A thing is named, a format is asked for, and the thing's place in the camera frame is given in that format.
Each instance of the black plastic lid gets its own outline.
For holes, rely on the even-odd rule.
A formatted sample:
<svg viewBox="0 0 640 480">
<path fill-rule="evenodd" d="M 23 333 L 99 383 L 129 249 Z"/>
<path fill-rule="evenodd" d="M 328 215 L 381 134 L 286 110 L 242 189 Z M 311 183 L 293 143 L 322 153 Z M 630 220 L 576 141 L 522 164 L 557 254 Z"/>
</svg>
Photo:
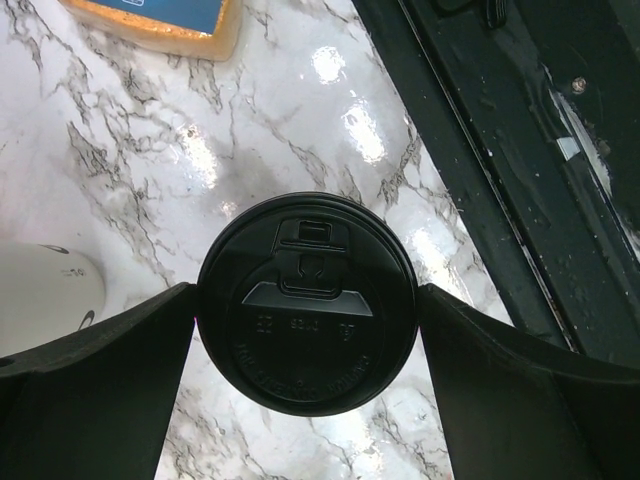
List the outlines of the black plastic lid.
<svg viewBox="0 0 640 480">
<path fill-rule="evenodd" d="M 211 247 L 198 289 L 198 328 L 216 366 L 291 415 L 369 401 L 416 337 L 402 245 L 373 213 L 333 195 L 286 195 L 239 216 Z"/>
</svg>

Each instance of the white marble surface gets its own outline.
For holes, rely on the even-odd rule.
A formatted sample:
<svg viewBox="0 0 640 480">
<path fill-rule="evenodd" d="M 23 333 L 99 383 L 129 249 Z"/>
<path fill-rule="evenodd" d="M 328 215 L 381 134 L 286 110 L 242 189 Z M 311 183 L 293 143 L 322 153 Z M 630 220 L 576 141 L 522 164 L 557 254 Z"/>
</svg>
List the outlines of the white marble surface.
<svg viewBox="0 0 640 480">
<path fill-rule="evenodd" d="M 142 51 L 54 0 L 0 1 L 0 238 L 87 254 L 106 315 L 195 281 L 220 230 L 274 195 L 361 202 L 421 282 L 506 312 L 349 0 L 247 0 L 225 64 Z M 301 419 L 243 398 L 194 337 L 158 479 L 444 479 L 420 348 L 380 397 Z"/>
</svg>

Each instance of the white cup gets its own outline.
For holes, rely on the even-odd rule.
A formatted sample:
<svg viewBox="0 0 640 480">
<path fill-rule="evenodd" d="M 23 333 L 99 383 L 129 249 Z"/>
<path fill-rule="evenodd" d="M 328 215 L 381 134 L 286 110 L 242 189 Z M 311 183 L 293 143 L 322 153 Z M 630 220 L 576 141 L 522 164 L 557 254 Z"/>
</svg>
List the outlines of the white cup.
<svg viewBox="0 0 640 480">
<path fill-rule="evenodd" d="M 104 301 L 102 277 L 84 256 L 0 242 L 0 358 L 90 326 Z"/>
</svg>

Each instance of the blue label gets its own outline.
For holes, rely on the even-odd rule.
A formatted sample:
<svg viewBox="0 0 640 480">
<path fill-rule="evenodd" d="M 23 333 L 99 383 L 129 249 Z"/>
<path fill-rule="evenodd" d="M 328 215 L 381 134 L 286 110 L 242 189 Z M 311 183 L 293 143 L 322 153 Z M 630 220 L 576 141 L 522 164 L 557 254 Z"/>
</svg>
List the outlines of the blue label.
<svg viewBox="0 0 640 480">
<path fill-rule="evenodd" d="M 222 0 L 90 1 L 203 33 L 213 33 L 222 4 Z"/>
</svg>

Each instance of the screw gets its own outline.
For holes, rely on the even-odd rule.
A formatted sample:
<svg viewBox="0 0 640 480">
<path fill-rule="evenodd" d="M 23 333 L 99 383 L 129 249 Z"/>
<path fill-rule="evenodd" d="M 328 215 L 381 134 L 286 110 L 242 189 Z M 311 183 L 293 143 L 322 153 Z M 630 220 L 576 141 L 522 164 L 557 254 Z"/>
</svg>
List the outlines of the screw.
<svg viewBox="0 0 640 480">
<path fill-rule="evenodd" d="M 577 77 L 571 82 L 571 88 L 573 89 L 573 93 L 580 95 L 587 89 L 587 81 L 584 77 Z"/>
</svg>

